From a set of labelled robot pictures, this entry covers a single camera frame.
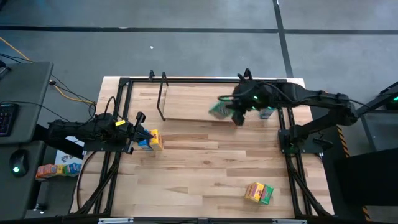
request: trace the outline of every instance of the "yellow cable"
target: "yellow cable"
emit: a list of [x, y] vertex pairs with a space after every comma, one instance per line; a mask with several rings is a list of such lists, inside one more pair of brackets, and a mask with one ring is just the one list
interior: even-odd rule
[[[15, 50], [17, 53], [19, 53], [19, 55], [21, 55], [22, 57], [24, 57], [26, 60], [29, 60], [29, 61], [30, 61], [30, 59], [29, 59], [28, 57], [26, 57], [22, 52], [20, 52], [18, 49], [16, 49], [14, 46], [12, 46], [9, 42], [7, 42], [6, 40], [4, 40], [2, 37], [0, 37], [0, 40], [3, 41], [3, 42], [4, 42], [5, 44], [7, 44], [8, 46], [10, 46], [10, 48], [12, 48], [13, 50]], [[88, 101], [88, 100], [81, 100], [81, 99], [72, 98], [72, 97], [67, 96], [66, 94], [64, 94], [64, 93], [62, 92], [62, 90], [59, 89], [57, 86], [54, 86], [54, 87], [55, 87], [55, 89], [58, 90], [58, 92], [60, 92], [61, 95], [62, 95], [63, 97], [65, 97], [66, 99], [73, 100], [73, 101], [77, 101], [77, 102], [89, 103], [89, 104], [94, 104], [94, 103], [95, 103], [95, 102]]]
[[7, 44], [8, 46], [10, 46], [10, 48], [14, 49], [16, 52], [18, 52], [22, 57], [24, 57], [26, 60], [30, 60], [29, 58], [27, 58], [22, 52], [20, 52], [18, 49], [16, 49], [14, 46], [12, 46], [9, 42], [7, 42], [6, 40], [4, 40], [2, 37], [0, 37], [0, 39]]

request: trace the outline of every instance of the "gray floor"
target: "gray floor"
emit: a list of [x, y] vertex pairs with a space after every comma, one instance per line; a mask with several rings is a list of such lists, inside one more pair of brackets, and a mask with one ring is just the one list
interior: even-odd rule
[[[286, 29], [398, 29], [395, 0], [280, 0]], [[13, 0], [0, 23], [104, 27], [277, 28], [272, 0]], [[79, 33], [1, 31], [35, 61], [96, 100], [105, 75], [286, 77], [278, 34]], [[286, 35], [293, 74], [307, 88], [368, 101], [397, 81], [398, 35]], [[0, 43], [0, 52], [16, 55]], [[88, 118], [85, 105], [49, 88], [45, 106], [68, 119]], [[43, 111], [40, 123], [57, 117]], [[344, 129], [352, 155], [369, 152], [361, 123]], [[369, 207], [371, 218], [398, 222], [391, 207]]]

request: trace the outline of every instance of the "computer mouse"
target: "computer mouse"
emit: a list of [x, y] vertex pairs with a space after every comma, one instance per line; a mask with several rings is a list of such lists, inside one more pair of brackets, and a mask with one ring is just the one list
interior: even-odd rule
[[18, 149], [11, 154], [10, 170], [15, 177], [23, 177], [29, 170], [28, 151]]

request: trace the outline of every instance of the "keyboard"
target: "keyboard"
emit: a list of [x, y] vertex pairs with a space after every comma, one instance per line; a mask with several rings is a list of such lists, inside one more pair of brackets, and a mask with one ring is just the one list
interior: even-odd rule
[[0, 137], [11, 135], [12, 125], [18, 112], [18, 104], [8, 103], [0, 105]]

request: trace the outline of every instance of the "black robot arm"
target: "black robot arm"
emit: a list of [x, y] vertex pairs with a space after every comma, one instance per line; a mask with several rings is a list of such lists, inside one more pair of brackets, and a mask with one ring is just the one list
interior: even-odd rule
[[331, 94], [324, 91], [307, 90], [295, 83], [267, 83], [261, 80], [247, 79], [238, 74], [241, 79], [232, 95], [219, 96], [221, 101], [227, 101], [228, 108], [234, 110], [232, 120], [238, 126], [243, 125], [247, 111], [263, 108], [296, 107], [300, 105], [328, 108], [329, 113], [304, 125], [295, 125], [289, 129], [289, 142], [300, 143], [309, 134], [340, 124], [349, 126], [358, 120], [355, 107], [347, 95]]
[[56, 120], [49, 122], [47, 137], [49, 141], [57, 141], [74, 136], [85, 143], [86, 151], [132, 154], [131, 143], [153, 138], [141, 125], [145, 118], [142, 112], [138, 112], [135, 124], [126, 119], [117, 121], [110, 113], [96, 115], [85, 123]]

